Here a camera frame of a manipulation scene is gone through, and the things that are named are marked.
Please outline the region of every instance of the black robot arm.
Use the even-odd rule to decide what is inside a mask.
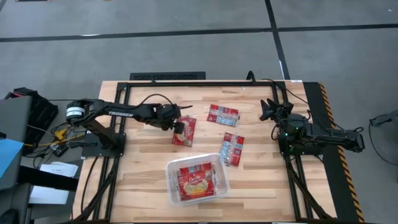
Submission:
[[[67,123],[71,126],[82,126],[99,138],[101,149],[115,151],[114,155],[122,155],[124,149],[124,133],[115,133],[112,128],[105,128],[95,118],[102,115],[134,118],[138,122],[146,123],[166,131],[174,129],[181,134],[184,124],[176,122],[181,117],[180,107],[176,104],[162,105],[160,103],[140,103],[136,106],[111,103],[103,100],[76,100],[67,106]]]
[[[110,115],[134,118],[164,131],[174,128],[176,133],[182,133],[183,123],[175,122],[181,117],[180,109],[181,107],[176,104],[142,103],[132,106],[103,100],[82,99],[68,104],[67,122],[73,126],[85,126],[98,116]]]
[[[362,135],[355,130],[331,129],[309,123],[310,118],[292,114],[293,104],[275,104],[267,99],[261,101],[263,115],[260,120],[271,119],[279,128],[280,150],[284,155],[319,155],[323,146],[343,146],[346,150],[361,152],[364,149]]]

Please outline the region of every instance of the plastic bin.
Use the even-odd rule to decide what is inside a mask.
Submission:
[[[215,175],[217,179],[216,194],[208,197],[181,201],[180,192],[178,191],[177,171],[180,168],[205,164],[207,162],[211,162],[215,170]],[[227,197],[229,195],[229,181],[226,175],[226,166],[224,164],[224,160],[221,159],[219,153],[211,153],[186,157],[183,159],[176,159],[167,163],[165,170],[167,191],[169,192],[170,203],[173,206],[183,206],[193,203],[207,202],[210,200]]]

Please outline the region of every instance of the red snack pack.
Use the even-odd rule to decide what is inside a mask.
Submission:
[[[181,200],[212,196],[215,194],[211,163],[179,170],[178,187]]]
[[[182,134],[174,134],[173,144],[180,146],[192,146],[193,133],[195,132],[195,118],[181,117],[177,120],[184,123],[184,131]]]
[[[210,105],[207,121],[236,127],[238,119],[239,119],[238,110],[226,108],[223,106]]]
[[[238,166],[241,160],[244,137],[225,133],[223,145],[221,146],[221,158],[226,165]]]

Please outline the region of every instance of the yellow and black hazard tape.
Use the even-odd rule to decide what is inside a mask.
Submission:
[[[331,109],[330,109],[329,100],[328,100],[328,97],[327,97],[327,95],[326,95],[325,87],[323,86],[322,83],[319,83],[319,86],[320,86],[320,88],[321,88],[321,92],[322,92],[322,95],[323,95],[323,99],[324,99],[324,101],[325,101],[326,111],[327,111],[327,113],[328,113],[329,120],[331,121],[331,127],[332,127],[333,129],[336,129],[336,126],[335,126],[335,124],[334,124],[335,120],[333,119],[333,113],[331,112]],[[346,174],[348,187],[349,187],[349,189],[350,189],[350,191],[351,191],[351,196],[352,196],[352,198],[353,198],[354,205],[355,205],[355,207],[356,207],[356,213],[358,214],[358,217],[359,217],[359,222],[365,222],[365,221],[364,221],[363,214],[362,214],[361,207],[359,206],[358,198],[357,198],[357,196],[356,196],[356,192],[355,192],[355,188],[354,188],[354,183],[353,183],[353,180],[352,180],[352,178],[351,178],[351,174],[349,173],[349,170],[348,170],[347,160],[346,160],[346,157],[344,156],[344,149],[343,149],[343,147],[338,146],[338,152],[339,152],[339,154],[340,154],[340,160],[341,160],[341,163],[342,163],[343,168],[344,168],[344,173]]]

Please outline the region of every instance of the wooden table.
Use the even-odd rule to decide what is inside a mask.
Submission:
[[[306,99],[303,83],[285,84],[293,93]],[[116,85],[116,81],[103,82],[99,98],[114,101]],[[162,131],[138,123],[134,119],[127,119],[125,127],[127,143],[119,164],[111,222],[295,220],[285,162],[279,154],[277,141],[273,141],[270,137],[275,123],[259,121],[260,100],[272,98],[270,87],[134,87],[131,89],[129,104],[136,105],[153,93],[163,94],[180,106],[193,105],[192,108],[182,110],[183,115],[192,115],[197,119],[193,146],[174,146],[171,144],[172,131]],[[291,94],[288,94],[288,97],[295,105],[294,113],[308,116],[308,105]],[[146,103],[167,102],[161,97],[152,97]],[[233,128],[206,121],[210,104],[239,110],[241,119],[238,126]],[[109,126],[110,119],[110,116],[97,118],[104,126]],[[245,137],[239,167],[227,167],[231,185],[230,196],[185,207],[171,207],[165,182],[166,163],[178,158],[219,152],[225,132]],[[75,217],[80,214],[81,195],[93,160],[88,158],[83,163],[73,205]],[[323,164],[314,156],[302,156],[302,160],[309,191],[325,211],[335,217],[335,208]],[[99,158],[88,182],[84,206],[87,206],[97,190],[101,165],[102,158]],[[304,217],[302,195],[298,189],[297,192],[301,214]],[[107,194],[103,197],[100,218],[104,217],[106,199]]]

